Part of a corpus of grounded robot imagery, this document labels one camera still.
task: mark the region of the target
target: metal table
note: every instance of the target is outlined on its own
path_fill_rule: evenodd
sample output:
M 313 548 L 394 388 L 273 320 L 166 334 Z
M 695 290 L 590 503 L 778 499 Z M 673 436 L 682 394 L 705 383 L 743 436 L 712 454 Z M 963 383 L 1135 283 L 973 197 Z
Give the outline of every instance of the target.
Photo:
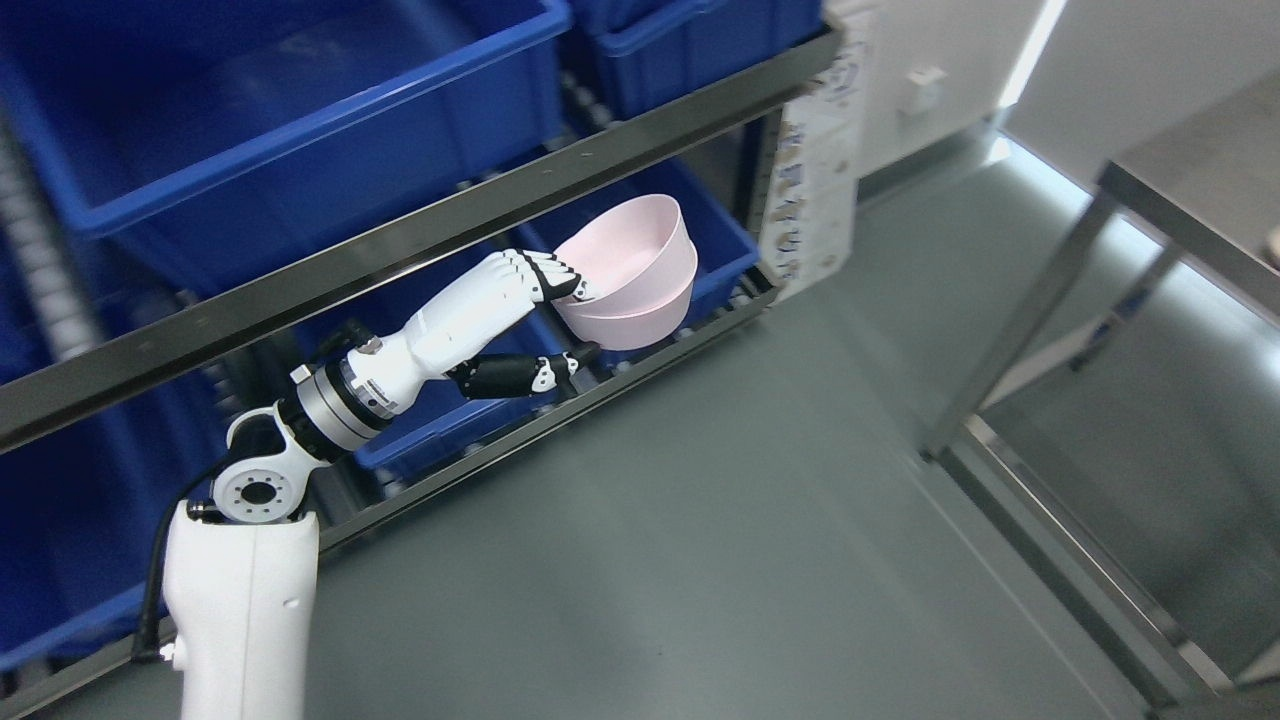
M 611 123 L 571 145 L 485 179 L 439 202 L 372 228 L 241 287 L 205 300 L 83 355 L 0 386 L 0 452 L 13 450 L 230 351 L 288 328 L 468 245 L 507 231 L 593 190 L 676 155 L 744 123 L 768 117 L 756 179 L 768 178 L 768 128 L 804 83 L 829 67 L 841 42 L 835 20 L 769 60 L 657 108 Z M 759 205 L 745 182 L 744 208 Z M 735 302 L 692 332 L 667 341 L 626 372 L 585 378 L 570 397 L 525 425 L 474 448 L 390 500 L 355 511 L 324 530 L 321 555 L 461 482 L 539 437 L 677 363 L 758 316 L 778 288 L 760 269 L 748 273 Z M 173 634 L 168 620 L 165 637 Z M 128 661 L 129 638 L 22 687 L 0 701 L 0 717 L 24 716 Z
M 1162 234 L 1164 251 L 1108 313 L 1019 361 L 1121 209 Z M 1170 637 L 1171 619 L 1091 547 L 1087 533 L 1052 498 L 1033 489 L 1016 454 L 978 413 L 1062 363 L 1088 363 L 1181 260 L 1277 322 L 1280 272 L 1266 255 L 1267 234 L 1277 225 L 1280 70 L 1107 163 L 1092 202 L 923 446 L 1020 544 L 1157 707 L 1230 691 L 1231 682 L 1194 643 Z M 979 477 L 966 461 L 993 470 L 996 479 Z M 1207 712 L 1235 716 L 1247 702 L 1242 693 L 1228 694 Z M 1199 710 L 1181 712 L 1179 717 L 1199 716 Z

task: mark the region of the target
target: blue plastic bin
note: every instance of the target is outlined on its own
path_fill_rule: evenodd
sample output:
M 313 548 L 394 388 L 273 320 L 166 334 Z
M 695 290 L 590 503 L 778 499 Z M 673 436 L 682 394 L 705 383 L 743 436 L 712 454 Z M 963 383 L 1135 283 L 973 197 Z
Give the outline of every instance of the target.
M 0 4 L 0 92 L 77 237 L 214 295 L 559 133 L 563 0 Z
M 307 352 L 312 351 L 328 333 L 351 318 L 362 322 L 375 334 L 393 333 L 436 292 L 493 250 L 480 243 L 301 323 L 297 325 L 301 345 Z M 525 355 L 563 351 L 564 347 L 538 313 L 498 336 L 484 350 L 485 354 Z M 356 451 L 356 461 L 367 469 L 381 468 L 402 478 L 417 479 L 422 470 L 556 400 L 558 393 L 552 391 L 532 397 L 468 401 L 453 382 L 429 382 L 407 413 Z
M 0 236 L 0 384 L 47 364 L 22 278 Z
M 591 35 L 622 29 L 671 0 L 570 0 L 577 24 Z
M 617 32 L 564 36 L 566 67 L 632 118 L 772 58 L 822 26 L 822 0 L 673 0 Z
M 669 195 L 680 202 L 689 237 L 698 247 L 694 293 L 681 327 L 698 323 L 728 302 L 737 279 L 759 261 L 760 251 L 751 236 L 680 160 L 667 160 L 640 170 L 517 227 L 516 243 L 550 252 L 609 208 L 654 192 Z M 602 363 L 612 366 L 634 355 L 605 352 Z
M 0 455 L 0 671 L 132 630 L 151 536 L 221 432 L 183 377 Z

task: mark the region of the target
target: black cable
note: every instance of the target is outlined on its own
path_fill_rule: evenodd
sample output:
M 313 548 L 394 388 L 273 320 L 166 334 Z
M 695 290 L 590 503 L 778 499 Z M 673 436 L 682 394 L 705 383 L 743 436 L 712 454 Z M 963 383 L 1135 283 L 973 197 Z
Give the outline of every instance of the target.
M 138 628 L 133 633 L 133 662 L 160 660 L 160 588 L 164 580 L 164 552 L 169 543 L 169 525 L 173 524 L 173 514 L 177 512 L 179 502 L 195 492 L 201 483 L 216 477 L 228 464 L 229 457 L 223 457 L 196 475 L 196 479 L 187 483 L 182 492 L 173 498 L 160 519 L 160 527 L 156 528 L 155 538 L 151 541 L 151 562 L 147 565 L 147 585 L 142 592 Z

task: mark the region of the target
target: table leg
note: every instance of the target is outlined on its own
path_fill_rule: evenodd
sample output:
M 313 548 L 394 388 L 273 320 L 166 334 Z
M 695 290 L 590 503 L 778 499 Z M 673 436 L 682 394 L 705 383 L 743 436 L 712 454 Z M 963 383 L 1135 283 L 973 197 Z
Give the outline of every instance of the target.
M 1115 214 L 1117 204 L 1106 192 L 1100 191 L 1075 227 L 1068 233 L 1062 245 L 1041 270 L 1030 291 L 1023 297 L 1012 316 L 1005 323 L 987 354 L 969 375 L 964 387 L 955 395 L 946 411 L 925 438 L 922 455 L 933 459 L 951 445 L 964 421 L 973 415 L 983 400 L 1004 377 L 1005 372 L 1027 350 L 1028 343 L 1043 327 L 1057 307 L 1066 291 L 1084 270 L 1089 250 L 1101 234 L 1103 225 Z

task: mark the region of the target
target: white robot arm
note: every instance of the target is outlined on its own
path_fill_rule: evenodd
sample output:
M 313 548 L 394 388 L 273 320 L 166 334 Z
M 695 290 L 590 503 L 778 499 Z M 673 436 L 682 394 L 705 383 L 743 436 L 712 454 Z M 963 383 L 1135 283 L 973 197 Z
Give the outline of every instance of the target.
M 207 473 L 211 502 L 178 502 L 157 533 L 178 635 L 156 651 L 157 553 L 134 637 L 134 660 L 163 657 L 184 673 L 183 720 L 301 719 L 319 548 L 314 514 L 297 518 L 308 475 L 376 437 L 428 380 L 452 379 L 467 397 L 568 382 L 599 346 L 550 357 L 476 354 L 538 302 L 570 295 L 586 300 L 590 287 L 553 255 L 495 252 L 399 332 L 300 368 L 293 393 L 232 424 L 228 455 Z

